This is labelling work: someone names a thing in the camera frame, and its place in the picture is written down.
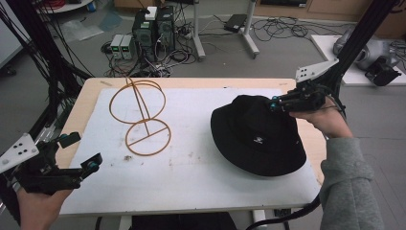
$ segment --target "white logo on hat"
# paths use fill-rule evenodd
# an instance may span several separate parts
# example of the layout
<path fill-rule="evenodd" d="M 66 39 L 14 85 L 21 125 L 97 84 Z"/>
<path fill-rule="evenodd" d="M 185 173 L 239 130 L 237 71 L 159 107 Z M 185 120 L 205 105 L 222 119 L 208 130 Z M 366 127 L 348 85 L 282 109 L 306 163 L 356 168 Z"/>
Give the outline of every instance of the white logo on hat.
<path fill-rule="evenodd" d="M 261 137 L 257 137 L 257 139 L 255 139 L 254 141 L 259 144 L 262 144 L 263 139 Z"/>

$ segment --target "hat brim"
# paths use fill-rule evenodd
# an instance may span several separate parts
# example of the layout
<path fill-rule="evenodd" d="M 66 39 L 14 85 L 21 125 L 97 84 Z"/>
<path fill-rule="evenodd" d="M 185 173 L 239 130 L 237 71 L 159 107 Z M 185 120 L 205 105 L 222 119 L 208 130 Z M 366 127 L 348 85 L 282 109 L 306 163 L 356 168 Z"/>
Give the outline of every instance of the hat brim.
<path fill-rule="evenodd" d="M 228 123 L 230 104 L 213 111 L 211 129 L 215 145 L 221 154 L 239 168 L 262 176 L 280 176 L 298 170 L 306 160 L 302 141 L 286 144 L 283 152 L 260 152 L 243 144 Z"/>

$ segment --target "metal stand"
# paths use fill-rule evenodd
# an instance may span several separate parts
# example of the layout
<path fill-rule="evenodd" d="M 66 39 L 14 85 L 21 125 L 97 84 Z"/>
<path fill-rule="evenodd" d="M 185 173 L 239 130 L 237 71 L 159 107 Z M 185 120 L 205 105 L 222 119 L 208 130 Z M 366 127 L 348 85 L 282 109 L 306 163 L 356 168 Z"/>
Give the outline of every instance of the metal stand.
<path fill-rule="evenodd" d="M 242 37 L 247 42 L 251 52 L 253 53 L 253 58 L 255 58 L 259 54 L 259 49 L 257 48 L 257 45 L 254 43 L 253 39 L 249 34 L 256 2 L 257 0 L 250 0 L 245 28 L 240 29 Z M 199 38 L 199 0 L 194 0 L 193 8 L 194 8 L 194 29 L 192 37 L 194 46 L 196 47 L 197 50 L 198 60 L 202 61 L 206 57 L 206 54 L 204 53 L 204 49 Z"/>

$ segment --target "wire ring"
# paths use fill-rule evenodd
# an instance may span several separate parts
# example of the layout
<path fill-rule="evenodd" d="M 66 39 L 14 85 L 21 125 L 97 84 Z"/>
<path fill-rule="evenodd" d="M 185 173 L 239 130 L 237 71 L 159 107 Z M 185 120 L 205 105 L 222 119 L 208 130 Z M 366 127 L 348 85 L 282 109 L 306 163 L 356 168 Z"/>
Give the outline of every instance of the wire ring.
<path fill-rule="evenodd" d="M 123 86 L 119 91 L 117 91 L 117 92 L 114 94 L 113 98 L 110 100 L 110 104 L 109 104 L 109 106 L 108 106 L 108 109 L 109 109 L 109 111 L 110 111 L 111 116 L 112 116 L 114 119 L 116 119 L 117 121 L 121 122 L 121 123 L 125 123 L 125 124 L 135 124 L 135 123 L 139 123 L 139 122 L 141 122 L 141 121 L 143 121 L 143 120 L 156 118 L 159 114 L 161 114 L 161 112 L 162 112 L 162 111 L 164 110 L 164 108 L 165 108 L 165 105 L 167 104 L 167 98 L 166 98 L 164 92 L 162 91 L 161 86 L 160 86 L 159 84 L 157 84 L 156 82 L 152 81 L 152 80 L 137 80 L 137 81 L 133 81 L 132 79 L 130 79 L 130 81 L 131 81 L 130 83 L 127 83 L 127 84 L 126 84 L 125 86 Z M 154 88 L 158 89 L 158 90 L 161 92 L 161 94 L 162 94 L 162 96 L 163 96 L 163 98 L 164 98 L 164 103 L 163 103 L 163 105 L 162 105 L 162 108 L 161 108 L 161 109 L 157 112 L 157 114 L 155 114 L 154 116 L 150 116 L 150 115 L 149 115 L 149 113 L 148 113 L 148 111 L 147 111 L 147 105 L 146 105 L 146 103 L 145 103 L 145 101 L 144 101 L 143 96 L 141 95 L 140 90 L 138 90 L 137 85 L 148 85 L 148 86 L 151 86 L 151 87 L 154 87 Z M 148 118 L 144 118 L 143 109 L 141 109 L 141 106 L 140 106 L 139 104 L 138 104 L 138 106 L 140 106 L 140 112 L 141 112 L 141 114 L 142 114 L 142 116 L 143 116 L 143 120 L 141 120 L 141 121 L 137 121 L 137 122 L 124 121 L 124 120 L 118 118 L 118 117 L 113 113 L 113 111 L 112 111 L 112 105 L 113 105 L 113 103 L 114 103 L 114 100 L 116 99 L 116 97 L 117 97 L 123 90 L 125 90 L 125 89 L 128 88 L 128 87 L 133 87 L 134 95 L 135 95 L 135 98 L 137 99 L 137 102 L 139 102 L 139 100 L 138 100 L 138 95 L 140 95 L 141 101 L 143 102 L 143 106 L 144 106 L 144 108 L 145 108 L 146 111 L 147 111 L 147 116 L 148 116 Z"/>
<path fill-rule="evenodd" d="M 150 121 L 154 121 L 154 122 L 161 123 L 162 125 L 164 125 L 164 128 L 161 128 L 160 130 L 155 131 L 155 132 L 153 132 L 153 133 L 149 133 L 149 131 L 148 131 L 148 129 L 147 129 L 147 123 L 150 122 Z M 131 130 L 132 130 L 134 127 L 136 127 L 136 126 L 141 126 L 142 124 L 145 124 L 145 126 L 146 126 L 146 130 L 147 130 L 147 132 L 148 132 L 147 136 L 144 137 L 144 138 L 141 138 L 141 139 L 139 139 L 139 140 L 131 141 L 131 142 L 130 142 L 130 140 L 129 140 L 129 134 L 130 134 Z M 160 149 L 158 149 L 157 151 L 151 152 L 151 153 L 140 153 L 140 152 L 138 152 L 137 150 L 135 150 L 135 149 L 133 149 L 133 148 L 131 147 L 131 146 L 134 146 L 134 145 L 136 145 L 136 144 L 138 144 L 138 143 L 140 143 L 140 142 L 146 140 L 147 138 L 149 138 L 149 137 L 151 137 L 151 136 L 153 136 L 153 135 L 155 135 L 155 134 L 157 134 L 157 133 L 159 133 L 159 132 L 162 132 L 162 131 L 164 131 L 164 130 L 166 130 L 166 129 L 168 130 L 168 133 L 169 133 L 169 134 L 168 134 L 168 140 L 167 140 L 167 142 L 166 142 Z M 128 132 L 127 132 L 126 135 L 125 135 L 125 145 L 126 145 L 126 146 L 128 147 L 128 149 L 129 149 L 132 153 L 134 153 L 134 154 L 141 155 L 141 156 L 151 156 L 151 155 L 155 155 L 155 154 L 161 152 L 162 150 L 164 150 L 164 149 L 168 146 L 168 144 L 169 144 L 169 142 L 170 142 L 170 138 L 171 138 L 171 132 L 170 132 L 170 128 L 169 128 L 168 124 L 166 124 L 165 122 L 163 122 L 163 121 L 161 121 L 161 120 L 158 120 L 158 119 L 149 119 L 149 120 L 145 120 L 145 121 L 140 121 L 140 122 L 138 122 L 138 123 L 132 125 L 131 128 L 128 129 Z"/>

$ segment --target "orange wire frame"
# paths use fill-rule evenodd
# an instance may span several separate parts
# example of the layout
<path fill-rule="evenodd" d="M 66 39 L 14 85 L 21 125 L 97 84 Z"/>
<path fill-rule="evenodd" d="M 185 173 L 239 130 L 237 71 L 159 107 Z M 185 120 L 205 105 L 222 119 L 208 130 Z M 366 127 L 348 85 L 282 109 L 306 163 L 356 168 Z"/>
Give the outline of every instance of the orange wire frame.
<path fill-rule="evenodd" d="M 157 153 L 161 152 L 162 150 L 164 150 L 164 149 L 168 146 L 168 144 L 169 144 L 169 142 L 170 142 L 170 137 L 171 137 L 171 132 L 170 132 L 170 128 L 169 128 L 168 124 L 166 124 L 165 122 L 163 122 L 163 121 L 161 121 L 161 120 L 156 119 L 156 117 L 157 117 L 159 114 L 161 114 L 161 112 L 164 110 L 165 105 L 166 105 L 166 103 L 167 103 L 167 98 L 166 98 L 166 96 L 165 96 L 165 94 L 164 94 L 164 92 L 163 92 L 161 86 L 160 86 L 159 84 L 157 84 L 156 82 L 152 81 L 152 80 L 136 80 L 136 81 L 134 81 L 134 80 L 132 80 L 131 78 L 126 78 L 126 79 L 125 79 L 125 82 L 126 82 L 126 85 L 123 86 L 119 91 L 117 91 L 116 94 L 114 94 L 114 96 L 113 96 L 112 99 L 110 100 L 110 104 L 109 104 L 109 106 L 108 106 L 108 107 L 109 107 L 109 112 L 110 112 L 111 116 L 112 116 L 114 119 L 116 119 L 117 121 L 119 121 L 119 122 L 121 122 L 121 123 L 125 123 L 125 124 L 130 124 L 130 125 L 132 125 L 132 126 L 129 128 L 129 130 L 128 130 L 128 132 L 126 133 L 126 135 L 125 135 L 125 144 L 126 144 L 126 146 L 128 147 L 128 149 L 129 149 L 131 152 L 133 152 L 134 154 L 137 154 L 137 155 L 141 155 L 141 156 L 150 156 L 150 155 L 157 154 Z M 164 102 L 163 102 L 163 105 L 162 105 L 161 109 L 160 109 L 155 115 L 153 115 L 153 116 L 150 116 L 149 111 L 148 111 L 148 109 L 147 109 L 147 104 L 146 104 L 146 102 L 145 102 L 145 100 L 144 100 L 144 98 L 143 98 L 143 96 L 142 96 L 142 94 L 141 94 L 140 89 L 138 88 L 138 86 L 140 86 L 140 85 L 142 85 L 142 86 L 151 86 L 151 87 L 153 87 L 153 88 L 156 88 L 157 90 L 159 90 L 159 91 L 161 92 L 162 96 L 164 97 Z M 138 105 L 138 107 L 140 108 L 140 112 L 141 112 L 141 116 L 142 116 L 142 119 L 141 119 L 140 121 L 135 121 L 135 122 L 124 121 L 124 120 L 118 118 L 118 117 L 113 113 L 112 105 L 113 105 L 113 103 L 114 103 L 114 101 L 115 101 L 117 95 L 119 95 L 121 92 L 123 92 L 123 91 L 124 91 L 125 89 L 127 89 L 127 88 L 132 88 L 132 91 L 134 92 L 134 96 L 135 96 L 135 99 L 136 99 L 136 101 L 137 101 L 137 105 Z M 149 128 L 148 128 L 148 125 L 147 125 L 149 122 L 161 123 L 161 124 L 163 125 L 163 128 L 161 128 L 161 129 L 159 129 L 159 130 L 154 131 L 154 132 L 151 133 L 151 132 L 149 131 Z M 135 141 L 132 141 L 132 140 L 130 141 L 130 140 L 129 140 L 129 139 L 130 139 L 130 138 L 129 138 L 129 134 L 130 134 L 131 130 L 132 130 L 134 127 L 140 126 L 140 125 L 144 125 L 144 126 L 145 126 L 145 129 L 146 129 L 146 131 L 147 131 L 147 135 L 146 135 L 145 137 L 141 138 L 141 139 L 138 139 L 138 140 L 135 140 Z M 134 149 L 132 148 L 132 147 L 135 147 L 137 144 L 141 143 L 142 141 L 145 141 L 147 138 L 152 137 L 153 135 L 156 135 L 156 134 L 158 134 L 158 133 L 160 133 L 160 132 L 162 132 L 162 131 L 165 131 L 165 130 L 167 130 L 168 133 L 169 133 L 169 134 L 168 134 L 168 140 L 167 140 L 167 142 L 166 142 L 160 149 L 158 149 L 157 151 L 148 152 L 148 153 L 140 153 L 140 152 L 138 152 L 138 151 L 136 151 L 136 150 L 134 150 Z"/>

